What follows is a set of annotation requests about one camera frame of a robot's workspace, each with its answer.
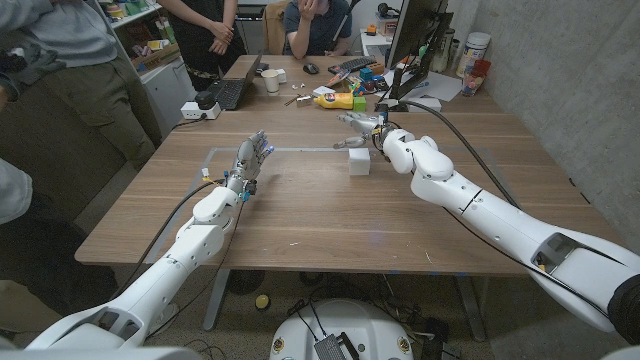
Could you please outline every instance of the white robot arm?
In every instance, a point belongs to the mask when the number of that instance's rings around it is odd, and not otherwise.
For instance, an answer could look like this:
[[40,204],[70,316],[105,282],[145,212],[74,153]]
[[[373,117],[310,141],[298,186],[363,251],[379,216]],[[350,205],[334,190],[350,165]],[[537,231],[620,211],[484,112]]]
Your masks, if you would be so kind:
[[199,201],[176,242],[120,296],[106,304],[69,315],[45,330],[27,350],[120,349],[140,346],[149,327],[189,274],[216,255],[232,228],[232,211],[256,190],[256,177],[267,148],[261,130],[245,140],[224,185]]
[[[607,240],[537,220],[454,170],[433,139],[391,126],[384,116],[348,113],[341,121],[378,136],[401,174],[413,172],[411,190],[480,230],[567,310],[606,332],[640,343],[640,257]],[[348,146],[338,143],[335,147]]]

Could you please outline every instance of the yellow bottle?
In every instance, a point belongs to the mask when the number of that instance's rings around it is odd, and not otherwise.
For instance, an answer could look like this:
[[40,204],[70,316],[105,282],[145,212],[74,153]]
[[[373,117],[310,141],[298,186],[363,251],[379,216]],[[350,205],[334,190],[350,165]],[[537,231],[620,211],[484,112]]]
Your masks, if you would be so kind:
[[324,94],[313,101],[325,109],[353,109],[353,94],[351,93]]

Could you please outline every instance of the paper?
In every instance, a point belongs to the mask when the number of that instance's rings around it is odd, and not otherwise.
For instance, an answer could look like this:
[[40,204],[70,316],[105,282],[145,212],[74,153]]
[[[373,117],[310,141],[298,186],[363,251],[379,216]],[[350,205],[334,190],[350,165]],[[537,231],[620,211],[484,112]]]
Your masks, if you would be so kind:
[[[402,83],[410,79],[411,76],[413,75],[402,75]],[[387,82],[387,84],[389,84],[389,86],[391,86],[391,84],[393,84],[393,71],[389,71],[386,75],[384,75],[384,80]],[[409,91],[409,93],[405,95],[403,99],[429,95],[443,101],[451,101],[451,99],[458,95],[460,90],[462,90],[462,79],[453,78],[429,71],[429,76],[427,77],[427,79],[418,84],[413,90]],[[376,93],[376,95],[378,96],[382,96],[383,94],[384,91],[379,91]]]

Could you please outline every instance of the white cup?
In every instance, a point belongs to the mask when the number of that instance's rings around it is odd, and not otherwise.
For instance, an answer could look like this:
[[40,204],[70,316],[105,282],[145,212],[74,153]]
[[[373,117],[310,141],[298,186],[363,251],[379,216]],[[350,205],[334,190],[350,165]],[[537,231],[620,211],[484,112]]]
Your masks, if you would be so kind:
[[279,94],[280,81],[278,81],[278,70],[269,69],[262,72],[264,78],[264,84],[267,86],[267,93],[269,96],[276,96]]

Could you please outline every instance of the wooden table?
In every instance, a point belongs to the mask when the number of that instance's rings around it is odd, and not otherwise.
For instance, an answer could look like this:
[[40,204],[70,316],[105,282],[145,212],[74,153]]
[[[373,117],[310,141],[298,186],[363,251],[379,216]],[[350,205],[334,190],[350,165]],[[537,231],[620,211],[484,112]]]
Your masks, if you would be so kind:
[[[227,77],[244,77],[254,56],[241,57]],[[329,65],[348,58],[264,56],[285,69],[280,95],[267,96],[254,79],[237,111],[214,121],[173,131],[76,253],[91,264],[135,263],[171,209],[199,183],[200,169],[212,176],[229,169],[235,149],[264,129],[276,147],[263,164],[258,192],[244,205],[225,269],[314,270],[377,273],[513,276],[523,269],[475,239],[442,208],[411,193],[411,175],[399,175],[372,152],[371,174],[351,177],[348,153],[331,146],[353,130],[337,120],[342,110],[284,103],[326,83]],[[321,73],[308,75],[306,62]],[[305,88],[294,90],[291,85]],[[373,112],[378,98],[367,97]],[[555,225],[609,239],[619,237],[571,185],[566,174],[522,123],[504,114],[482,89],[471,98],[442,102],[442,113],[458,127],[522,208]],[[458,172],[494,194],[497,189],[460,141],[436,117],[391,113],[417,137],[428,134]],[[189,201],[147,261],[173,243],[179,226],[205,193]],[[220,257],[207,265],[219,264]]]

